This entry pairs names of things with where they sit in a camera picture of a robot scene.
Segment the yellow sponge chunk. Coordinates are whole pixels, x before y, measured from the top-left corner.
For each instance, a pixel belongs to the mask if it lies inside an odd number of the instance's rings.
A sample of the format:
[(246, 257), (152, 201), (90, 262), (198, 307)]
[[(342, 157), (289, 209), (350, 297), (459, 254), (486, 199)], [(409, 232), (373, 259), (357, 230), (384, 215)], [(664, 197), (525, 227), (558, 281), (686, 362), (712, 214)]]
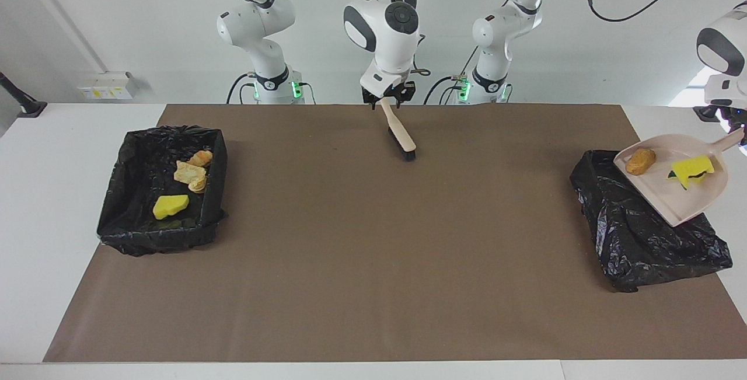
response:
[(181, 196), (159, 196), (153, 205), (152, 214), (158, 221), (174, 216), (189, 207), (190, 198), (186, 194)]

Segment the brown cork chunk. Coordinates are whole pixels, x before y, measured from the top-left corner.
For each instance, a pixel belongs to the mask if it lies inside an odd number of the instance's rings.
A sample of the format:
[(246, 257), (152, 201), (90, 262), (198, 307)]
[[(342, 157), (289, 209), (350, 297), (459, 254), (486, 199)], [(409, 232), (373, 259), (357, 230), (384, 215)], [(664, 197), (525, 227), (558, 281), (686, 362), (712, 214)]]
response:
[(625, 172), (633, 176), (643, 175), (656, 161), (657, 155), (653, 149), (636, 149), (625, 163)]

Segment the black bag covered bin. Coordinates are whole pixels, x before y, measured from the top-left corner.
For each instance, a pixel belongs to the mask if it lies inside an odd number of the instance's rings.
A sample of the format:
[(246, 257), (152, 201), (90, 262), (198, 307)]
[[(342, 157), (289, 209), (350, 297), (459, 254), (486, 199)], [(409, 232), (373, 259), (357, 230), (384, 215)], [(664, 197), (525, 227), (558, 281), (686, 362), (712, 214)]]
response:
[(618, 292), (707, 276), (733, 266), (726, 241), (704, 214), (670, 226), (613, 163), (616, 151), (590, 149), (569, 180), (603, 275)]

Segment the black bag lined open bin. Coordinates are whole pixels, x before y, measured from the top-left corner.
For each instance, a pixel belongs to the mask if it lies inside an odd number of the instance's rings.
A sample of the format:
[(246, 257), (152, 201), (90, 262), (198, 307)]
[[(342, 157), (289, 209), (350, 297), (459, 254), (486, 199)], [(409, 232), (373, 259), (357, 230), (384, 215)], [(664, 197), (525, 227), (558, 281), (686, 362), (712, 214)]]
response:
[[(213, 155), (203, 193), (175, 180), (178, 161), (198, 151)], [(222, 197), (228, 152), (221, 130), (198, 125), (161, 125), (126, 133), (104, 197), (96, 233), (104, 245), (124, 255), (171, 253), (207, 245), (226, 217)], [(153, 207), (162, 196), (187, 196), (189, 204), (157, 219)]]

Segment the yellow notched sponge piece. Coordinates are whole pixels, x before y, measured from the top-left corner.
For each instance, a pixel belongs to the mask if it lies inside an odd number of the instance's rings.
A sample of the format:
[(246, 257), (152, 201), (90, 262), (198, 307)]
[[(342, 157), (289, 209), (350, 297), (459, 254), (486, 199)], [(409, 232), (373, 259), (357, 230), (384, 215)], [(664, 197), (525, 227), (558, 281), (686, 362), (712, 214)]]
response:
[(705, 173), (714, 173), (715, 167), (709, 156), (700, 155), (671, 164), (671, 177), (697, 178)]

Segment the beige hand brush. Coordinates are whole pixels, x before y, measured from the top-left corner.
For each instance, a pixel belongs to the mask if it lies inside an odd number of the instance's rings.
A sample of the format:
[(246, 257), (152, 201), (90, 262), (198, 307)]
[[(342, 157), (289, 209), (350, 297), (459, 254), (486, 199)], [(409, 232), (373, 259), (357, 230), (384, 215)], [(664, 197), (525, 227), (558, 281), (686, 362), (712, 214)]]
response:
[(416, 143), (414, 143), (413, 138), (411, 138), (403, 123), (395, 115), (390, 106), (389, 99), (385, 97), (379, 102), (381, 103), (382, 111), (389, 127), (389, 133), (399, 148), (403, 159), (406, 162), (414, 161), (416, 159)]

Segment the brown table mat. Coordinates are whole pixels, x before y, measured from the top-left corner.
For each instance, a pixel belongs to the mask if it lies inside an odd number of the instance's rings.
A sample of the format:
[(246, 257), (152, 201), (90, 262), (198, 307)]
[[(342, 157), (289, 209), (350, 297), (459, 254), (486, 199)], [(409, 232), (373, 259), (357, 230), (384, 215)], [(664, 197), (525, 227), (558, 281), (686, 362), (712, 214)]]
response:
[(47, 362), (747, 358), (715, 274), (614, 292), (570, 174), (637, 134), (619, 106), (173, 105), (221, 129), (217, 239), (102, 245)]

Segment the beige plastic dustpan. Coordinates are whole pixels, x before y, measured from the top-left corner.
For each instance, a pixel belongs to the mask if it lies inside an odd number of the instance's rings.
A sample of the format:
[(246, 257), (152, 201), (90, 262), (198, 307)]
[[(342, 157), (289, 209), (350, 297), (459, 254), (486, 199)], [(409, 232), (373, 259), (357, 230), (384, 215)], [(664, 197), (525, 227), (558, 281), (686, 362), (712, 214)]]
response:
[[(739, 145), (744, 135), (734, 131), (713, 142), (685, 134), (657, 135), (619, 152), (613, 163), (670, 226), (678, 226), (702, 214), (725, 191), (729, 171), (723, 153)], [(633, 176), (626, 172), (625, 164), (639, 148), (653, 149), (657, 161), (643, 175)], [(672, 163), (700, 155), (710, 157), (715, 172), (699, 185), (684, 190), (678, 181), (667, 179)]]

